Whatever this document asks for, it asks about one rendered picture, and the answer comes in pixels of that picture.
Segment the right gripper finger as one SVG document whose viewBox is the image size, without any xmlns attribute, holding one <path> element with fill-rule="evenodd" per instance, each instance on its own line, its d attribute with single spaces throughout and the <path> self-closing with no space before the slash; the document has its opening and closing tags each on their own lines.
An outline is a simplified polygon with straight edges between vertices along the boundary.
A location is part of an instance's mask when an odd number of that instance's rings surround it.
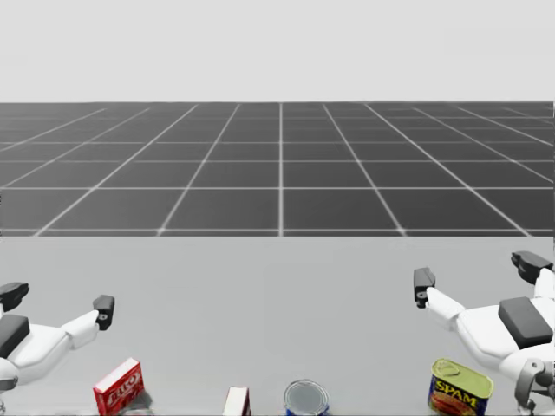
<svg viewBox="0 0 555 416">
<path fill-rule="evenodd" d="M 534 296 L 555 300 L 555 270 L 553 262 L 530 251 L 515 251 L 511 261 L 522 280 L 534 287 Z"/>
<path fill-rule="evenodd" d="M 436 278 L 428 267 L 414 270 L 414 299 L 418 309 L 428 314 L 445 330 L 455 331 L 456 321 L 466 308 L 435 287 Z"/>
</svg>

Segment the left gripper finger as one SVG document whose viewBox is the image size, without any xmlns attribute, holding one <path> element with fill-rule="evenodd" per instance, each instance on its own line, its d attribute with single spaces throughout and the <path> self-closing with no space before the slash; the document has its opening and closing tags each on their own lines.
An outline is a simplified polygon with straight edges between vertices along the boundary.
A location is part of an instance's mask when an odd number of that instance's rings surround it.
<svg viewBox="0 0 555 416">
<path fill-rule="evenodd" d="M 6 283 L 0 286 L 0 306 L 4 313 L 15 309 L 22 302 L 22 299 L 29 293 L 27 283 Z"/>
<path fill-rule="evenodd" d="M 93 300 L 93 309 L 63 325 L 70 339 L 71 349 L 79 349 L 94 341 L 100 332 L 107 331 L 114 318 L 115 298 L 100 295 Z"/>
</svg>

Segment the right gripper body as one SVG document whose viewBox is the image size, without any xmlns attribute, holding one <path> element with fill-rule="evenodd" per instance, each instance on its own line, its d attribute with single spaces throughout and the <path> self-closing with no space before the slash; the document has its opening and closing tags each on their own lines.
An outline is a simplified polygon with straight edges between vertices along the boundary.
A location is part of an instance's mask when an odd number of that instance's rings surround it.
<svg viewBox="0 0 555 416">
<path fill-rule="evenodd" d="M 466 309 L 456 331 L 480 365 L 519 372 L 529 359 L 555 361 L 555 301 L 516 297 L 497 305 Z"/>
</svg>

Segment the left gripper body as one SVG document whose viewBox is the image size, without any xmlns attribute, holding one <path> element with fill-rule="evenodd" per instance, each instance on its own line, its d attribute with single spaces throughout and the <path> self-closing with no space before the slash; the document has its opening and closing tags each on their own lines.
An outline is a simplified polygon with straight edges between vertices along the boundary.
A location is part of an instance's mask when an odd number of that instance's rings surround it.
<svg viewBox="0 0 555 416">
<path fill-rule="evenodd" d="M 0 318 L 0 385 L 26 385 L 48 375 L 71 347 L 61 328 L 30 324 L 20 315 Z"/>
</svg>

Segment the red and white carton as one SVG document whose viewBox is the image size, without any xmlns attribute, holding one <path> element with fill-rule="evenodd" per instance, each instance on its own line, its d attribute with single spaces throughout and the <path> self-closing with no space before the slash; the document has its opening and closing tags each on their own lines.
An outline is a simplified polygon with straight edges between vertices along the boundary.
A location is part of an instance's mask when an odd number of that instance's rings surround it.
<svg viewBox="0 0 555 416">
<path fill-rule="evenodd" d="M 114 416 L 144 390 L 141 364 L 128 358 L 93 387 L 101 416 Z"/>
<path fill-rule="evenodd" d="M 222 416 L 251 416 L 250 390 L 248 387 L 230 387 Z"/>
</svg>

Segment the blue flat can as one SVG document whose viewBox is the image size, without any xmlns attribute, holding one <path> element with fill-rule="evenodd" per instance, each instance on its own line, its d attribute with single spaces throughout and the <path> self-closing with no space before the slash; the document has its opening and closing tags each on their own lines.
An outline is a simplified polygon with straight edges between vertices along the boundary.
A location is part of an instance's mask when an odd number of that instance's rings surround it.
<svg viewBox="0 0 555 416">
<path fill-rule="evenodd" d="M 328 392 L 313 380 L 292 381 L 284 390 L 286 416 L 328 416 Z"/>
</svg>

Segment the green and blue rectangular can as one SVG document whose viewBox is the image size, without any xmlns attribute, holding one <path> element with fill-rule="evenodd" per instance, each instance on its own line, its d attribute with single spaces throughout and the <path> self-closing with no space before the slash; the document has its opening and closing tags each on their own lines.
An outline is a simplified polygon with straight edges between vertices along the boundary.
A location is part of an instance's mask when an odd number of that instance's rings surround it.
<svg viewBox="0 0 555 416">
<path fill-rule="evenodd" d="M 442 416 L 486 416 L 493 381 L 455 361 L 440 358 L 431 366 L 428 406 Z"/>
</svg>

